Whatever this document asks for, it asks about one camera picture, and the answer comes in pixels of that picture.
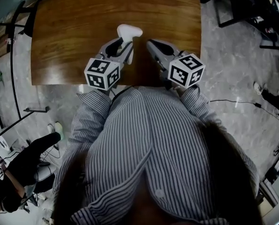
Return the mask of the person's left forearm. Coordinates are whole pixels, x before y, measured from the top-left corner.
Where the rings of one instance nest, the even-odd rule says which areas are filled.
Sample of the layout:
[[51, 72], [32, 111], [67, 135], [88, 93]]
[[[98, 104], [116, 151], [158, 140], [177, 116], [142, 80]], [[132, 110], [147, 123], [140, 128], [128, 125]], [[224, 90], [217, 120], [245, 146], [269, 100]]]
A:
[[77, 96], [82, 104], [72, 120], [68, 150], [81, 149], [95, 142], [103, 130], [112, 103], [109, 96], [99, 90]]

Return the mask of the black metal table frame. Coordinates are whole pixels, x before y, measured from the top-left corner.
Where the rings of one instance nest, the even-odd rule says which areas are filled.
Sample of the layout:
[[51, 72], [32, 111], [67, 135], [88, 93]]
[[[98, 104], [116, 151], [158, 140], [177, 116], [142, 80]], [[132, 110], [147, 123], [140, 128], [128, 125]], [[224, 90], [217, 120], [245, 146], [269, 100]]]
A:
[[261, 33], [260, 48], [279, 50], [279, 0], [230, 0], [230, 4], [232, 19], [220, 22], [218, 16], [220, 28], [247, 22]]

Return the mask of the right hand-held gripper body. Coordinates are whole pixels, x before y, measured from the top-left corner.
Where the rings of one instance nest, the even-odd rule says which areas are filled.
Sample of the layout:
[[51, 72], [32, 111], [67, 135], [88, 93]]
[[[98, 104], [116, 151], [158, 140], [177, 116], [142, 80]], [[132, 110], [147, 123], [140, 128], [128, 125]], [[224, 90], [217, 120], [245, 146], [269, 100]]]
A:
[[167, 61], [160, 62], [161, 76], [185, 89], [197, 84], [203, 75], [205, 65], [193, 53], [182, 52]]

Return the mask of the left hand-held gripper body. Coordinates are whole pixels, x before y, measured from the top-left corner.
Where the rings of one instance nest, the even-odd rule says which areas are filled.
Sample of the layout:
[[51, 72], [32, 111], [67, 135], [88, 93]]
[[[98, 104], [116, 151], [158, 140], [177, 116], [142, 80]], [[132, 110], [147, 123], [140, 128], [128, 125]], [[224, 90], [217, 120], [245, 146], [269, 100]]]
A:
[[85, 78], [89, 87], [109, 90], [121, 78], [121, 67], [125, 62], [125, 57], [111, 56], [98, 53], [94, 58], [90, 58], [84, 70]]

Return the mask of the person's right forearm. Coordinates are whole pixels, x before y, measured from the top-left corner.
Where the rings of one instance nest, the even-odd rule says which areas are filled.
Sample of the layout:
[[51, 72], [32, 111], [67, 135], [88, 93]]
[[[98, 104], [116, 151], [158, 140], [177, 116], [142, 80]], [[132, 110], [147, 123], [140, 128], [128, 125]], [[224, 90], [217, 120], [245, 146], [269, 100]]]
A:
[[178, 88], [177, 93], [186, 109], [204, 124], [214, 123], [221, 130], [226, 131], [221, 119], [210, 108], [208, 98], [201, 92], [198, 85], [193, 85], [187, 89]]

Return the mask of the person's striped shirt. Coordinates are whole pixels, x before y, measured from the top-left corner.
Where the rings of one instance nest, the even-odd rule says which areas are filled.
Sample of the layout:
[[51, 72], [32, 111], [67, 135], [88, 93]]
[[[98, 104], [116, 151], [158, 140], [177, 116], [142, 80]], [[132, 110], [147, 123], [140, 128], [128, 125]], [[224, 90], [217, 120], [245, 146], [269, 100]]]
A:
[[227, 131], [164, 88], [111, 101], [95, 142], [63, 156], [54, 225], [263, 225], [256, 166]]

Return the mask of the white plastic object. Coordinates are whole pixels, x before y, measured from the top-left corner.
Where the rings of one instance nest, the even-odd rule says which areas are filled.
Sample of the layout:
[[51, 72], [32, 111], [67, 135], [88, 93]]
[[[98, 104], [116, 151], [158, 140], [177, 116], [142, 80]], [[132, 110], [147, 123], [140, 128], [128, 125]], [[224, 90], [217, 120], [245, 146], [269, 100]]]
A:
[[117, 33], [119, 36], [119, 45], [116, 55], [119, 55], [119, 53], [127, 47], [127, 44], [133, 42], [133, 38], [140, 37], [143, 34], [143, 31], [139, 27], [121, 24], [117, 27]]

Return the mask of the black stand bar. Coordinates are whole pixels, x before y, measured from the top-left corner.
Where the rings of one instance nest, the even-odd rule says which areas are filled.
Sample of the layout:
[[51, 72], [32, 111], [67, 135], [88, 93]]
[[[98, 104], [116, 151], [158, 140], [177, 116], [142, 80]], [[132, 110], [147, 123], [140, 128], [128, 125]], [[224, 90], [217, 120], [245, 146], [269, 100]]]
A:
[[46, 106], [44, 109], [33, 109], [33, 108], [26, 108], [23, 111], [28, 113], [47, 113], [50, 110], [50, 107]]

